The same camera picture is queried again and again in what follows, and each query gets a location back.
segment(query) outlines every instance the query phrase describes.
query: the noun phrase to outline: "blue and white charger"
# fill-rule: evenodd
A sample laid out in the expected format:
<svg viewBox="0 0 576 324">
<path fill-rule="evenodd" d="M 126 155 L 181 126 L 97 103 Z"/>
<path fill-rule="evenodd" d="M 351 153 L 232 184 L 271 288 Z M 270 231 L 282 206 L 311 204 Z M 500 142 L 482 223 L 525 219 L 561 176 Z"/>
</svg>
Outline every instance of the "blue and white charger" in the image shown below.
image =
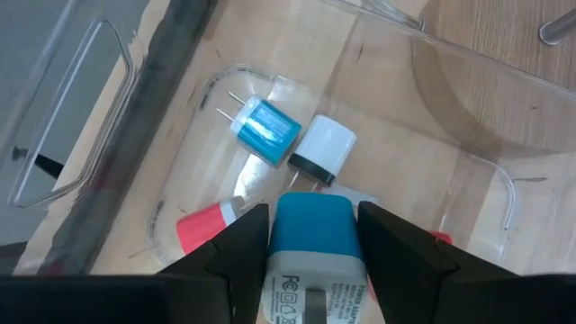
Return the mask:
<svg viewBox="0 0 576 324">
<path fill-rule="evenodd" d="M 252 153 L 277 167 L 298 138 L 302 126 L 273 104 L 252 95 L 246 102 L 228 94 L 242 104 L 235 118 L 218 112 L 232 121 L 230 130 Z"/>
<path fill-rule="evenodd" d="M 306 313 L 323 313 L 328 324 L 356 324 L 367 287 L 352 203 L 321 193 L 284 194 L 268 249 L 266 319 L 302 324 Z"/>
</svg>

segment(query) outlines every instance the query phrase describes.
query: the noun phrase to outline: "metal prong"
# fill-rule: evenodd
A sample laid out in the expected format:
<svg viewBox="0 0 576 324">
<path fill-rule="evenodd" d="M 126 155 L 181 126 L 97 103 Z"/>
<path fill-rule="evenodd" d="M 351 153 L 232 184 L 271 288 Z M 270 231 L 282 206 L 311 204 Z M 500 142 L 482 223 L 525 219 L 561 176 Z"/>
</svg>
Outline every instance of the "metal prong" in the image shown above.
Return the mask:
<svg viewBox="0 0 576 324">
<path fill-rule="evenodd" d="M 237 95 L 233 94 L 232 92 L 228 91 L 228 95 L 232 97 L 232 99 L 236 100 L 237 102 L 239 102 L 242 105 L 245 105 L 246 103 L 244 102 L 244 100 L 240 99 Z"/>
<path fill-rule="evenodd" d="M 319 289 L 307 289 L 305 297 L 303 324 L 326 324 L 326 293 Z"/>
<path fill-rule="evenodd" d="M 296 181 L 296 178 L 298 177 L 298 174 L 299 174 L 299 173 L 300 173 L 300 172 L 296 172 L 296 173 L 294 174 L 294 177 L 293 177 L 292 180 L 290 181 L 290 184 L 288 184 L 288 189 L 292 188 L 292 185 L 294 185 L 294 182 Z"/>
<path fill-rule="evenodd" d="M 220 113 L 222 116 L 228 118 L 231 122 L 234 122 L 234 118 L 230 117 L 230 115 L 228 115 L 227 113 L 223 112 L 222 110 L 216 108 L 216 111 L 218 113 Z"/>
<path fill-rule="evenodd" d="M 576 31 L 576 9 L 553 22 L 547 22 L 538 30 L 540 41 L 549 46 L 560 44 L 560 42 Z"/>
</svg>

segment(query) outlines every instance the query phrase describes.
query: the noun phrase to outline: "gray floor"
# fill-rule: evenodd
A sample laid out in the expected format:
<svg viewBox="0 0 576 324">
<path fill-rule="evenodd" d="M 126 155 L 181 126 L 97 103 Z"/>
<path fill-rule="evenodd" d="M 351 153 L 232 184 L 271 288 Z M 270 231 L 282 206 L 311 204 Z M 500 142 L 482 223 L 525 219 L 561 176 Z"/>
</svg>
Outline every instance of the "gray floor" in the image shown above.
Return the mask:
<svg viewBox="0 0 576 324">
<path fill-rule="evenodd" d="M 0 1 L 0 125 L 14 108 L 19 93 L 26 85 L 34 62 L 49 37 L 52 28 L 68 0 L 2 0 Z M 87 0 L 78 1 L 71 29 L 51 61 L 49 72 L 42 79 L 34 100 L 22 121 L 22 131 L 15 137 L 15 146 L 28 149 L 41 134 L 55 107 L 54 94 L 77 52 L 80 41 L 91 22 L 109 15 L 125 38 L 140 25 L 140 17 L 148 0 Z M 108 25 L 96 34 L 92 46 L 69 88 L 56 118 L 40 147 L 40 153 L 64 163 L 77 136 L 91 112 L 95 100 L 113 65 L 120 48 L 113 29 Z M 13 190 L 15 175 L 22 161 L 8 156 L 0 168 L 0 245 L 26 241 L 45 217 L 45 209 L 16 210 L 5 203 Z M 34 168 L 22 190 L 22 201 L 33 200 L 49 193 L 55 179 Z"/>
</svg>

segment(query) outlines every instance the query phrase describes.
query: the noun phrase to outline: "wooden surface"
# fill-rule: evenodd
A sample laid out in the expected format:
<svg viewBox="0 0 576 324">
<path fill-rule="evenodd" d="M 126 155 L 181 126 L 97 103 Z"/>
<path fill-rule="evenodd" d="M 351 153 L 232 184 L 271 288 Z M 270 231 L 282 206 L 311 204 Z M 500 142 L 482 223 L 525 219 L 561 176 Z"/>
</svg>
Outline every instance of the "wooden surface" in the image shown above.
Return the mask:
<svg viewBox="0 0 576 324">
<path fill-rule="evenodd" d="M 425 4 L 396 5 L 418 15 Z M 166 10 L 165 1 L 151 5 L 141 31 L 153 31 Z M 376 197 L 382 207 L 426 230 L 450 233 L 458 247 L 520 273 L 576 271 L 571 268 L 576 223 L 570 217 L 576 208 L 574 155 L 494 158 L 500 165 L 495 167 L 462 150 L 463 140 L 438 121 L 419 94 L 413 42 L 398 27 L 325 2 L 220 1 L 93 274 L 155 273 L 182 255 L 176 221 L 220 199 L 243 195 L 274 208 L 293 173 L 285 164 L 273 169 L 249 155 L 229 134 L 228 120 L 215 111 L 235 113 L 228 90 L 241 97 L 257 92 L 304 127 L 314 113 L 347 126 L 358 141 L 337 181 Z M 199 110 L 206 82 L 235 64 L 287 78 L 232 74 L 216 83 Z M 110 86 L 117 79 L 112 75 Z M 94 109 L 94 125 L 109 107 L 109 95 L 104 91 Z M 85 143 L 79 143 L 75 152 L 83 152 Z M 81 164 L 81 157 L 67 164 L 66 172 Z M 513 210 L 506 183 L 516 196 Z M 297 187 L 311 183 L 299 179 Z M 33 273 L 29 265 L 42 260 L 65 217 L 58 209 L 42 223 L 21 260 L 22 273 Z M 156 227 L 150 231 L 152 221 Z M 362 321 L 383 321 L 373 301 Z"/>
<path fill-rule="evenodd" d="M 574 90 L 574 35 L 557 47 L 537 30 L 576 1 L 432 0 L 426 32 Z M 573 98 L 415 42 L 414 73 L 429 110 L 455 137 L 493 156 L 576 150 Z"/>
</svg>

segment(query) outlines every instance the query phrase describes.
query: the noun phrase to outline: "clear plastic container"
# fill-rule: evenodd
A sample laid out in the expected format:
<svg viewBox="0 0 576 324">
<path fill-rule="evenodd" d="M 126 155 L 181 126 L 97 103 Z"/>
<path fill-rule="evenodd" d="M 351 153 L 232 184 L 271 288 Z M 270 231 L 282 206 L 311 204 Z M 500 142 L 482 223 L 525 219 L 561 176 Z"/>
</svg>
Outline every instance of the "clear plastic container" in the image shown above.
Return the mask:
<svg viewBox="0 0 576 324">
<path fill-rule="evenodd" d="M 576 271 L 576 158 L 559 135 L 561 121 L 576 121 L 574 93 L 430 36 L 374 2 L 235 0 L 207 9 L 156 0 L 136 29 L 123 29 L 115 4 L 88 8 L 91 19 L 79 22 L 88 4 L 67 3 L 3 121 L 5 212 L 45 215 L 15 274 L 155 273 L 184 255 L 176 222 L 185 215 L 233 196 L 274 208 L 284 192 L 312 190 L 302 176 L 289 185 L 285 162 L 269 166 L 239 144 L 217 112 L 237 113 L 228 91 L 265 98 L 302 124 L 301 136 L 316 114 L 354 131 L 339 193 L 446 232 L 516 273 Z M 66 56 L 70 43 L 76 51 Z M 48 129 L 78 107 L 66 94 L 88 96 L 74 86 L 103 53 L 117 60 L 90 87 L 97 100 L 58 180 L 27 189 Z M 46 82 L 50 73 L 59 83 Z M 509 137 L 458 104 L 510 110 L 501 120 Z M 27 117 L 34 109 L 41 121 Z M 518 126 L 518 116 L 530 122 Z M 525 135 L 530 144 L 518 145 Z M 15 147 L 29 153 L 12 160 Z M 371 301 L 363 321 L 376 320 Z"/>
</svg>

